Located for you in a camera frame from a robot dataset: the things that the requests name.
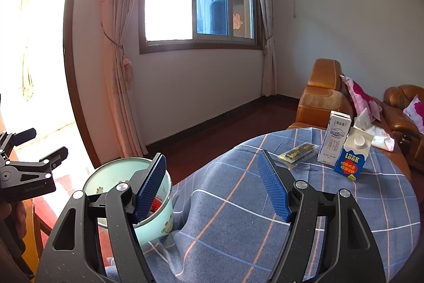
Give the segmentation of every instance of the blue gripper pad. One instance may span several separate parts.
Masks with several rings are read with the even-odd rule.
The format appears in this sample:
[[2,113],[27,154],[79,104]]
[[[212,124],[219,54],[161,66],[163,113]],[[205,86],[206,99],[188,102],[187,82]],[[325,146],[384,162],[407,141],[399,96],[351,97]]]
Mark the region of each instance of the blue gripper pad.
[[271,200],[275,213],[280,216],[283,221],[287,222],[291,216],[288,206],[287,191],[280,182],[272,164],[262,151],[258,154],[257,165],[259,175]]
[[136,210],[134,212],[134,219],[137,223],[144,220],[150,211],[153,200],[159,191],[163,177],[166,172],[166,158],[161,155],[150,174],[147,176],[143,187],[140,189],[136,196]]

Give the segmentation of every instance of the baseboard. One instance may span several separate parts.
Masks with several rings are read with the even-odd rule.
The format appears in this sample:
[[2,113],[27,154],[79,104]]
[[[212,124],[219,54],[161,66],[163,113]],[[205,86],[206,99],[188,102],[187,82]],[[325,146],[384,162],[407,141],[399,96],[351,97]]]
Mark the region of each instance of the baseboard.
[[260,105],[264,105],[267,103],[276,103],[283,105],[287,108],[292,108],[294,110],[297,109],[297,106],[299,104],[299,99],[296,99],[294,97],[285,96],[285,95],[272,95],[272,96],[261,96],[257,99],[254,99],[248,103],[245,103],[244,105],[238,106],[232,110],[229,110],[225,113],[222,113],[218,116],[215,116],[212,119],[206,120],[200,124],[194,125],[186,130],[180,131],[176,134],[173,134],[167,138],[164,138],[162,140],[158,140],[157,142],[151,143],[147,145],[147,150],[149,151],[149,154],[146,155],[147,158],[152,159],[156,153],[158,152],[164,152],[167,147],[170,147],[172,145],[175,145],[177,143],[180,143],[184,140],[186,140],[189,137],[195,136],[203,131],[206,131],[218,124],[221,124],[222,122],[233,118],[235,116],[239,116],[241,113],[246,112],[247,110],[250,110],[254,107],[258,107]]

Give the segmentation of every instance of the light green pot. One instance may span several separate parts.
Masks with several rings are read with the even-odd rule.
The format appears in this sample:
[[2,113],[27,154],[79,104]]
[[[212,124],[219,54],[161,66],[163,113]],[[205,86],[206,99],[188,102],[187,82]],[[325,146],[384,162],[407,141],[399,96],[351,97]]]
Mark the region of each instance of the light green pot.
[[[146,169],[151,160],[131,157],[108,162],[96,169],[87,179],[83,191],[87,195],[108,192],[119,182],[130,180],[137,171]],[[140,245],[160,236],[169,234],[174,225],[172,202],[170,201],[172,182],[168,171],[162,180],[157,196],[162,200],[160,208],[151,216],[134,225]],[[106,219],[98,219],[98,224],[107,229]]]

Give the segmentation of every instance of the window frame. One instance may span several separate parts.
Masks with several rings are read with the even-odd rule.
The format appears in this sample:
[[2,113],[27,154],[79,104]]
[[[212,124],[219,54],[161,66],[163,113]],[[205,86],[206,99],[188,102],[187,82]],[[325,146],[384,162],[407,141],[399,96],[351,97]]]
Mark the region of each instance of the window frame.
[[234,36],[232,21],[232,0],[227,0],[227,27],[228,35],[197,33],[196,2],[192,0],[192,28],[193,36],[189,40],[161,40],[147,42],[145,36],[145,0],[139,1],[139,50],[140,54],[161,51],[177,51],[185,49],[262,49],[262,17],[259,0],[251,0],[253,38]]

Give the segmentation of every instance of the blue plaid tablecloth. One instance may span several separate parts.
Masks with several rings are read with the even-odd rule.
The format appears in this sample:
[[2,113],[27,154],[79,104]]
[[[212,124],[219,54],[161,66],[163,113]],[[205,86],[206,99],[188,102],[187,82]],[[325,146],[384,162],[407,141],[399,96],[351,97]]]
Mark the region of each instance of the blue plaid tablecloth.
[[[258,174],[257,153],[260,148],[268,150],[280,166],[279,154],[303,142],[322,144],[324,135],[323,130],[306,128],[256,137],[175,185],[173,232],[143,246],[156,281],[266,282],[289,226],[274,213]],[[336,193],[346,188],[353,193],[374,234],[389,281],[410,256],[420,231],[417,200],[402,172],[373,147],[356,181],[317,163],[316,155],[291,172],[316,190]],[[323,230],[320,217],[305,279],[317,270]]]

